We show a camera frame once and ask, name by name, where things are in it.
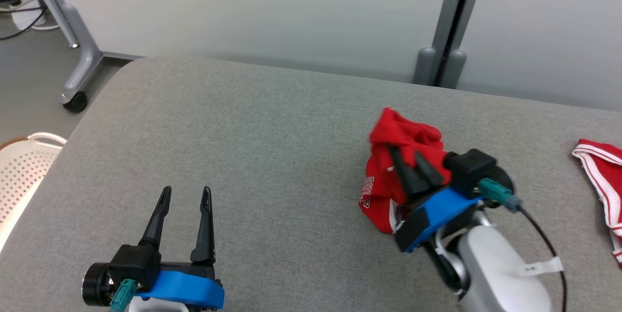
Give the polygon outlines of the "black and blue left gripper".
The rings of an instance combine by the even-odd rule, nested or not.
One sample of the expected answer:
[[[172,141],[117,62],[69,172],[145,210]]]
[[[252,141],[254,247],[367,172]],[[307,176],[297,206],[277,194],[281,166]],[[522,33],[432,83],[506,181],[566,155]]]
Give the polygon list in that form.
[[[138,245],[159,248],[172,192],[171,186],[163,188]],[[213,267],[216,259],[215,232],[211,189],[207,186],[202,192],[200,213],[196,246],[190,255],[193,264],[174,265],[169,262],[163,265],[153,287],[146,292],[137,292],[138,298],[181,303],[192,310],[221,310],[224,307],[225,290],[216,279]]]

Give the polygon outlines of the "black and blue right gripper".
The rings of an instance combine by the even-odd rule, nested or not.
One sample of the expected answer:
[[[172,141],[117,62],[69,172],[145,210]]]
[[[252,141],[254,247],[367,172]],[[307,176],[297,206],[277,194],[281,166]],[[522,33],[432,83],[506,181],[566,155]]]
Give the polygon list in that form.
[[[389,144],[387,150],[404,198],[416,201],[411,208],[406,203],[398,206],[395,243],[400,252],[412,252],[442,226],[460,218],[483,200],[480,195],[465,197],[451,187],[431,193],[431,187],[442,186],[444,178],[424,155],[416,151],[415,166],[411,167],[404,161],[397,146]]]

